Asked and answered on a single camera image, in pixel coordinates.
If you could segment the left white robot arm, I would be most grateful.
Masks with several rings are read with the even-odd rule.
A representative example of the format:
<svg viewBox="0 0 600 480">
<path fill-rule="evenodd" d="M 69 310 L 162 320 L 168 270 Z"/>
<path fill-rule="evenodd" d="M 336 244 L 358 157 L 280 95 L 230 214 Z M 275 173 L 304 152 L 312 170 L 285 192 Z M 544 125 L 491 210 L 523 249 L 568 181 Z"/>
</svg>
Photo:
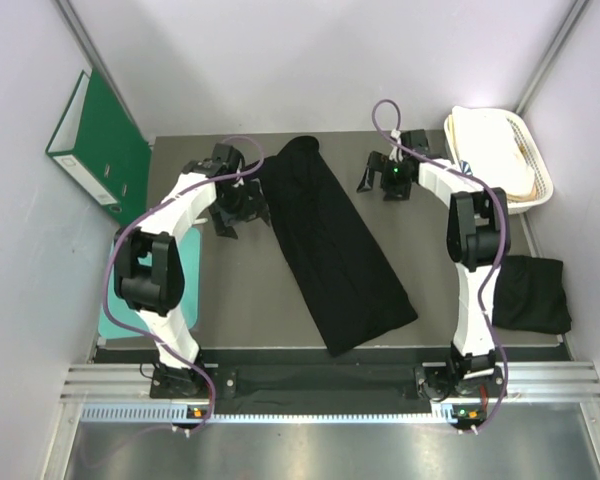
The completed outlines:
<svg viewBox="0 0 600 480">
<path fill-rule="evenodd" d="M 122 320 L 109 300 L 103 302 L 103 310 L 114 325 L 155 343 L 158 359 L 151 380 L 156 398 L 171 392 L 184 397 L 215 393 L 184 313 L 188 279 L 181 250 L 203 213 L 209 213 L 216 230 L 228 236 L 234 236 L 237 223 L 267 219 L 254 176 L 262 165 L 245 165 L 233 148 L 190 161 L 158 205 L 116 233 L 104 295 L 115 296 L 141 323 L 134 326 Z"/>
</svg>

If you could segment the teal cutting board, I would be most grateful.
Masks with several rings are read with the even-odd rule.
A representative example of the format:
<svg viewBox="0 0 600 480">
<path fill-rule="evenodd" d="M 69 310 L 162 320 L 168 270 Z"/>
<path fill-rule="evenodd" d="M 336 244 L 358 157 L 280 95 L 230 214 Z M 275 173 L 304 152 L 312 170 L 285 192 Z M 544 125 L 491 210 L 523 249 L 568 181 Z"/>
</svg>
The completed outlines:
<svg viewBox="0 0 600 480">
<path fill-rule="evenodd" d="M 185 279 L 180 307 L 188 328 L 193 329 L 197 324 L 199 311 L 200 231 L 196 228 L 190 229 L 178 245 L 178 251 Z M 116 320 L 134 328 L 148 330 L 138 312 L 130 309 L 123 299 L 115 295 L 114 272 L 111 272 L 108 284 L 108 306 Z M 98 333 L 106 340 L 140 337 L 137 332 L 129 331 L 112 323 L 106 316 L 103 307 L 100 307 Z"/>
</svg>

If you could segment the white plastic basket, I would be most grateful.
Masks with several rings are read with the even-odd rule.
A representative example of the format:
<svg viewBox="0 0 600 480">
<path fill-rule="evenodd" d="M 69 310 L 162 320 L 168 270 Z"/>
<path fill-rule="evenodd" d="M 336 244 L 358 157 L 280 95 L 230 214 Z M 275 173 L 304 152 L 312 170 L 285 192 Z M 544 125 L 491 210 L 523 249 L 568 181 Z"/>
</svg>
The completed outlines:
<svg viewBox="0 0 600 480">
<path fill-rule="evenodd" d="M 521 117 L 497 108 L 455 106 L 443 124 L 447 151 L 462 172 L 503 189 L 511 215 L 546 203 L 553 182 Z"/>
</svg>

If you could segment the folded black t-shirt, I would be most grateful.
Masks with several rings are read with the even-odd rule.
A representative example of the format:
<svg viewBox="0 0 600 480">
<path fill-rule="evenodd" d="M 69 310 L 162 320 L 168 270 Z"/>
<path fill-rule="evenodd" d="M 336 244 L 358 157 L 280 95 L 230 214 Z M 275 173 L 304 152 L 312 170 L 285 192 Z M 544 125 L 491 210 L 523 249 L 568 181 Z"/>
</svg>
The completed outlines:
<svg viewBox="0 0 600 480">
<path fill-rule="evenodd" d="M 563 269 L 561 260 L 506 256 L 495 286 L 493 326 L 547 335 L 569 332 L 572 318 Z"/>
</svg>

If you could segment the black t-shirt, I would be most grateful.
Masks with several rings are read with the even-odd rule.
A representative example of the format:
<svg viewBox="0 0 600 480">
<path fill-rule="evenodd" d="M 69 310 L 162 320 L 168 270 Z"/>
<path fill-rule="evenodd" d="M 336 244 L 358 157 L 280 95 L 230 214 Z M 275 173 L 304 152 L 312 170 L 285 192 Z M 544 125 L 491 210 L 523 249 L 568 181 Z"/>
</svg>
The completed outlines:
<svg viewBox="0 0 600 480">
<path fill-rule="evenodd" d="M 572 318 L 563 269 L 561 260 L 506 256 L 495 286 L 493 326 L 547 335 L 569 332 Z"/>
<path fill-rule="evenodd" d="M 257 177 L 282 254 L 330 355 L 417 320 L 317 138 L 291 139 L 265 159 Z"/>
</svg>

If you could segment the aluminium frame rail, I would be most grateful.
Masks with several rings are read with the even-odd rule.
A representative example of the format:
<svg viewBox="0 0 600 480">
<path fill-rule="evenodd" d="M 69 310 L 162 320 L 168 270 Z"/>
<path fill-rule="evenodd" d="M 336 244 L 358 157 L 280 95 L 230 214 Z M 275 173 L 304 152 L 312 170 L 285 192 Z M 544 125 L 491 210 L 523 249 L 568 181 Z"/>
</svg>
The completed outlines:
<svg viewBox="0 0 600 480">
<path fill-rule="evenodd" d="M 69 368 L 61 391 L 64 400 L 78 402 L 145 401 L 150 398 L 152 372 L 134 364 L 87 364 Z M 567 403 L 600 401 L 600 379 L 590 362 L 512 362 L 506 403 Z"/>
</svg>

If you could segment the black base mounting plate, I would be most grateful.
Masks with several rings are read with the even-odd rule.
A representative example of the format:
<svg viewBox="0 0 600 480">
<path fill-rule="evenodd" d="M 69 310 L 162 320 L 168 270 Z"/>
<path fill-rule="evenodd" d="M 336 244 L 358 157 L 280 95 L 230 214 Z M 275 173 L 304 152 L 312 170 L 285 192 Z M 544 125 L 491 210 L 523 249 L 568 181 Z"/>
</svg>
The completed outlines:
<svg viewBox="0 0 600 480">
<path fill-rule="evenodd" d="M 206 369 L 224 409 L 344 408 L 355 404 L 441 402 L 451 397 L 472 400 L 497 397 L 501 371 L 468 380 L 452 376 L 445 366 L 384 364 L 224 365 Z"/>
</svg>

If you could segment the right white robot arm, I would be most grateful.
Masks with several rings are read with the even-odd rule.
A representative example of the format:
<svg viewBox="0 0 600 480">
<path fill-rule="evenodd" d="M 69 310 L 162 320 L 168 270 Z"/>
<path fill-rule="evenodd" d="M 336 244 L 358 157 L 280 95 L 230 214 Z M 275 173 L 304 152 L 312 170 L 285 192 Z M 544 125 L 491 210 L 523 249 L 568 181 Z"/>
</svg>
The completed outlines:
<svg viewBox="0 0 600 480">
<path fill-rule="evenodd" d="M 447 207 L 446 248 L 458 275 L 459 304 L 446 391 L 467 396 L 502 380 L 492 316 L 496 280 L 510 247 L 505 192 L 481 185 L 452 161 L 423 161 L 414 154 L 371 152 L 357 191 L 370 191 L 376 177 L 387 200 L 407 200 L 417 184 Z"/>
</svg>

